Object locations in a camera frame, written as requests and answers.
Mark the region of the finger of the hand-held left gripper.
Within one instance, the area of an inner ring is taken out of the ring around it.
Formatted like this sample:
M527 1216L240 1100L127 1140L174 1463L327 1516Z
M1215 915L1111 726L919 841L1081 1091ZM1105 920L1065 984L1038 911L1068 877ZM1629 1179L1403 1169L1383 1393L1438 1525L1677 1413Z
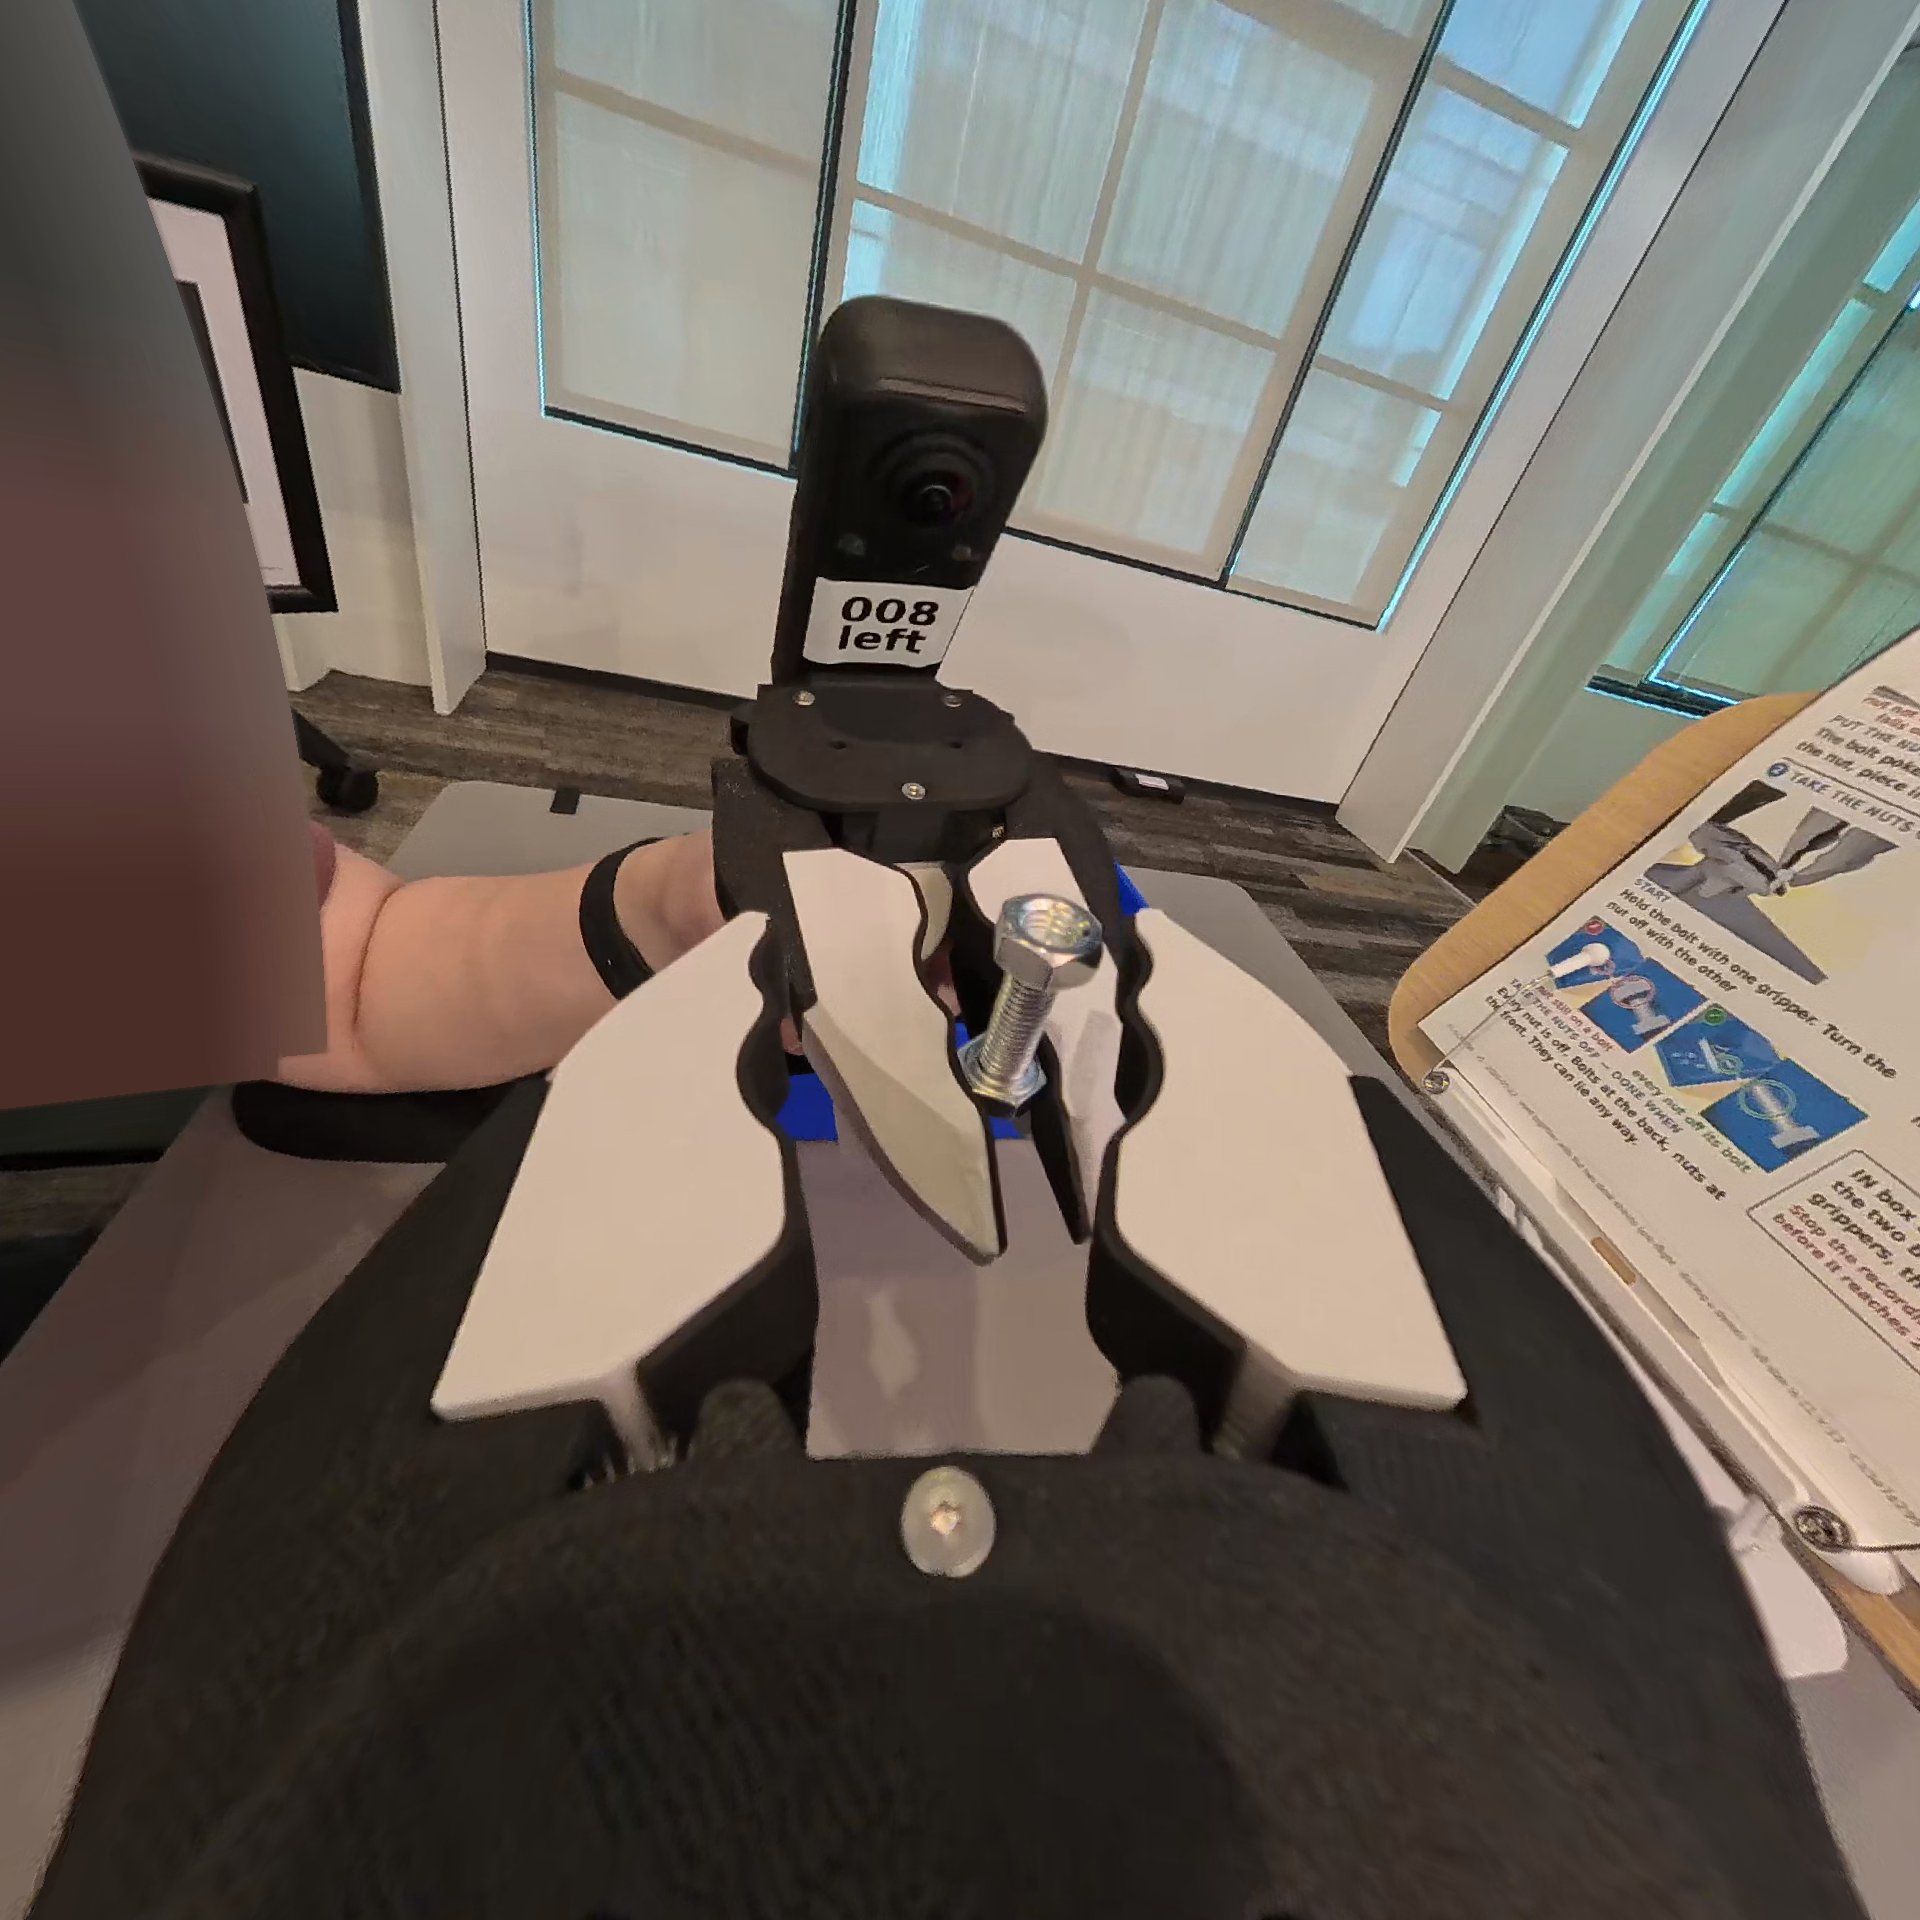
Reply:
M989 1119L964 1087L954 1019L925 980L913 877L846 848L783 852L811 998L805 1063L888 1187L971 1263L998 1262Z
M998 989L995 918L1010 899L1048 894L1086 904L1053 841L1001 841L971 868L951 868L954 903L938 964L954 984L955 1024L987 1029ZM1086 984L1053 992L1038 1044L1045 1087L1010 1123L1031 1140L1069 1240L1091 1238L1101 1162L1121 1131L1117 961L1101 956Z

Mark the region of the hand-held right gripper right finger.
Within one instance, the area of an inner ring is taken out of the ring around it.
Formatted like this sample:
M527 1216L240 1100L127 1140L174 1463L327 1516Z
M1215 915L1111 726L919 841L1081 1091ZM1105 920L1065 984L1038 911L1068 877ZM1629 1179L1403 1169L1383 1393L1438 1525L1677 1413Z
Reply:
M1269 1457L1306 1395L1457 1413L1466 1374L1369 1131L1369 1083L1158 907L1134 918L1117 1013L1121 1131L1083 1298L1117 1377L1174 1383L1225 1457Z

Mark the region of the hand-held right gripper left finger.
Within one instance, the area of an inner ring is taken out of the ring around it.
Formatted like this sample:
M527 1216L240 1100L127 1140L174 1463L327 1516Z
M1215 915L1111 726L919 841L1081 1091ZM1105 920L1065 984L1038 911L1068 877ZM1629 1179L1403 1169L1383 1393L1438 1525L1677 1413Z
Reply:
M781 1131L781 944L743 911L551 1073L429 1413L596 1408L634 1471L754 1383L805 1450L819 1263Z

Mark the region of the blue plastic tray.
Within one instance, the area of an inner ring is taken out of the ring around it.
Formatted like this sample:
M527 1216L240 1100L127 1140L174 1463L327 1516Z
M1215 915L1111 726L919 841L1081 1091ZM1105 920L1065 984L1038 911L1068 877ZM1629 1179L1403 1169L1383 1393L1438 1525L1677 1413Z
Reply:
M1117 868L1117 903L1121 903L1124 923L1138 907L1146 907L1146 899L1138 894L1138 886L1134 882L1134 877L1127 868ZM791 1091L786 1091L781 1118L778 1118L781 1131L794 1144L835 1144L839 1127L835 1127L835 1108L832 1108L830 1087L817 1079L817 1073L804 1063L804 1055L786 1055L786 1073L791 1073Z

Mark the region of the silver hex bolt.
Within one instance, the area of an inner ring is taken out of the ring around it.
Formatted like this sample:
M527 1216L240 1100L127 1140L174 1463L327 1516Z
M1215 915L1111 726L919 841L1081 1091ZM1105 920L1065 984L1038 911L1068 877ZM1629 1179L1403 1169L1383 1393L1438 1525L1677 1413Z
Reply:
M995 918L993 961L998 989L971 1039L989 1036L989 1044L1045 1039L1053 998L1101 968L1101 920L1069 899L1040 892L1010 899Z

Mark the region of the person's left forearm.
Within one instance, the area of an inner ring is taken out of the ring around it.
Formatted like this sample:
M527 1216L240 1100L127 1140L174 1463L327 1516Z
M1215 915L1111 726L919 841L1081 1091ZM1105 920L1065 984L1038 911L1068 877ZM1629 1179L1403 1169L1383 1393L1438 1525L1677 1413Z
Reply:
M554 1068L606 1015L581 940L588 868L415 879L310 825L324 1026L297 1091L481 1091Z

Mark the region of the person's left hand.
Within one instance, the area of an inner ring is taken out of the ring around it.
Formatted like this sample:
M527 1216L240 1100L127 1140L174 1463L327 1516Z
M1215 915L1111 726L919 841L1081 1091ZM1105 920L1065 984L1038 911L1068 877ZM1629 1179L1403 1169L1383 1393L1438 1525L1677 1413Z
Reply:
M706 944L725 911L715 899L711 834L691 830L622 852L609 911L648 973Z

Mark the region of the black wristband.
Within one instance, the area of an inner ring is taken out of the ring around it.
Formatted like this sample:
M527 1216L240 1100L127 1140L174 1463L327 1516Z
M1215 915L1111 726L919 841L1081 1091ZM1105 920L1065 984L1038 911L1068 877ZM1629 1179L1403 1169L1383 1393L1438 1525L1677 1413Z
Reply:
M660 841L646 836L630 846L603 852L581 882L579 903L579 927L581 948L588 964L593 968L600 988L616 1002L636 992L643 984L656 976L646 953L625 935L619 911L616 911L616 879L630 855L660 846Z

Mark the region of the large paned window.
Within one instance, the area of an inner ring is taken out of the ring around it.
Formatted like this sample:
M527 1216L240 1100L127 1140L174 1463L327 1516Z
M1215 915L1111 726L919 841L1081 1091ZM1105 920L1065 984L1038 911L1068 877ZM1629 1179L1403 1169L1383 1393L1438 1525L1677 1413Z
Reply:
M1016 529L1379 628L1704 5L527 5L547 415L786 472L851 296L989 314Z

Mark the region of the rounded wooden board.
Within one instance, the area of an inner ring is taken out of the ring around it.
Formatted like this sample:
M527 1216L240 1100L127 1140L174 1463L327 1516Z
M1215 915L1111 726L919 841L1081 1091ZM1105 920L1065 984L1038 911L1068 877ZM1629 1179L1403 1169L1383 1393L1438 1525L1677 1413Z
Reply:
M1383 1019L1391 1058L1403 1079L1438 1100L1435 1080L1451 1073L1451 1052L1422 1036L1425 1015L1503 968L1576 894L1812 701L1815 694L1771 694L1682 726L1420 953L1395 988ZM1684 1443L1682 1455L1750 1579L1767 1644L1786 1679L1834 1674L1840 1669L1839 1636L1844 1632L1913 1705L1916 1594L1873 1594L1855 1583L1834 1555L1815 1551L1799 1535L1789 1506L1771 1498L1781 1488L1781 1472L1761 1461L1761 1439L1713 1400L1696 1359L1669 1377L1645 1365L1640 1344L1629 1338L1618 1352L1634 1363L1634 1377L1647 1387L1660 1424Z

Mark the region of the framed code sign on legs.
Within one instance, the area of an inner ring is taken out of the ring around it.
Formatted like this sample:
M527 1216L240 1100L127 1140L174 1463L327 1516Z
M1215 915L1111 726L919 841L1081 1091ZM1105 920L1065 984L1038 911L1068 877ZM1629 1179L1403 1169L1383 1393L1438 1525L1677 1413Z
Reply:
M267 609L328 614L339 597L256 190L181 159L132 154L132 168L229 441Z

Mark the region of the tall teal-tinted window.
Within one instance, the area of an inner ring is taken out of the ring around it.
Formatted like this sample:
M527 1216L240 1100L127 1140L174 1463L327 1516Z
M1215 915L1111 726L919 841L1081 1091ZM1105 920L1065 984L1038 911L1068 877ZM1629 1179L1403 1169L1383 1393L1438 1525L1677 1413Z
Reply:
M1700 716L1828 686L1916 625L1913 46L1640 483L1593 694Z

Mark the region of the large dark wall screen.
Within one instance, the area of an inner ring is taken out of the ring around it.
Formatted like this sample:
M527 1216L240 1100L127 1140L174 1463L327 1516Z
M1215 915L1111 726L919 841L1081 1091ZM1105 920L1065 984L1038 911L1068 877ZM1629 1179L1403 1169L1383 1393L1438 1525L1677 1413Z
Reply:
M247 179L297 365L397 392L357 5L79 5L132 151Z

